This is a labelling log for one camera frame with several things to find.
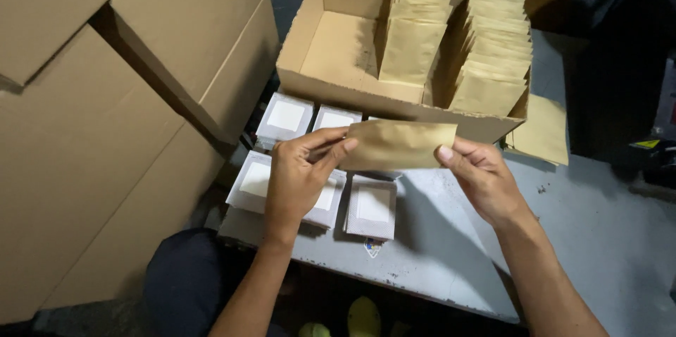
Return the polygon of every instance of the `forearm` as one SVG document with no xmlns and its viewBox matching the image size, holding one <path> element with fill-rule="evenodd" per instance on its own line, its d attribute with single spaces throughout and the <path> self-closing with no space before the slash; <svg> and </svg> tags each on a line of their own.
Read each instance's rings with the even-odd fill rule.
<svg viewBox="0 0 676 337">
<path fill-rule="evenodd" d="M 534 336 L 607 336 L 531 211 L 495 232 Z"/>
<path fill-rule="evenodd" d="M 265 336 L 291 261 L 293 241 L 266 240 L 209 336 Z"/>
</svg>

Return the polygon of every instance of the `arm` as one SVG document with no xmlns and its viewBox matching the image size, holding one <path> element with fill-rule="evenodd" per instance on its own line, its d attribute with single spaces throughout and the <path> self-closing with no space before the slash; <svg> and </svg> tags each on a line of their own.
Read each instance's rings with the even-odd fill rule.
<svg viewBox="0 0 676 337">
<path fill-rule="evenodd" d="M 493 145 L 456 138 L 435 151 L 493 226 L 534 336 L 607 336 L 572 286 L 552 244 Z"/>
<path fill-rule="evenodd" d="M 342 140 L 347 132 L 347 127 L 320 129 L 275 145 L 263 242 L 209 336 L 265 336 L 300 222 L 333 169 L 357 146 L 354 139 Z M 327 143 L 334 144 L 326 156 L 309 162 L 310 152 Z"/>
</svg>

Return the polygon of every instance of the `yellow warning label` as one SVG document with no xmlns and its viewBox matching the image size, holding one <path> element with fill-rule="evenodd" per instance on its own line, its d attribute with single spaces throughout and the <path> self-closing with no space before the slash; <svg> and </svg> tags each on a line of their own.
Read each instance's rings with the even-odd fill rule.
<svg viewBox="0 0 676 337">
<path fill-rule="evenodd" d="M 655 148 L 655 145 L 657 145 L 657 143 L 659 142 L 660 142 L 659 140 L 646 140 L 645 142 L 638 142 L 634 144 L 640 145 L 641 147 L 645 148 Z"/>
</svg>

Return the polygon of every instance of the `left hand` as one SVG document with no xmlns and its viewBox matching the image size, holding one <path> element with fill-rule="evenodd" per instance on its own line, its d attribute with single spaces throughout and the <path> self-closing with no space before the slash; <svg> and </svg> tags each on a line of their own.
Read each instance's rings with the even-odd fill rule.
<svg viewBox="0 0 676 337">
<path fill-rule="evenodd" d="M 273 166 L 265 206 L 265 239 L 293 244 L 300 222 L 317 203 L 328 176 L 357 146 L 344 139 L 348 127 L 318 129 L 273 148 Z M 326 155 L 312 164 L 313 150 L 332 144 Z"/>
</svg>

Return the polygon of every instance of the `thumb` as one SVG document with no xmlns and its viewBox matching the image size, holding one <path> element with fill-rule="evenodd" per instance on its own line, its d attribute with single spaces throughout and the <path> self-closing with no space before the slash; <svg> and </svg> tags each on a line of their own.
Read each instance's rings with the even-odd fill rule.
<svg viewBox="0 0 676 337">
<path fill-rule="evenodd" d="M 453 151 L 446 145 L 440 145 L 434 152 L 434 156 L 444 167 L 449 168 L 456 178 L 464 179 L 469 183 L 478 183 L 484 173 L 481 169 L 472 165 L 467 158 Z"/>
<path fill-rule="evenodd" d="M 319 160 L 314 165 L 315 169 L 318 169 L 324 176 L 328 177 L 348 153 L 357 147 L 357 144 L 359 144 L 359 141 L 354 138 L 345 139 L 339 143 L 335 143 L 333 147 L 326 152 L 326 155 L 322 160 Z"/>
</svg>

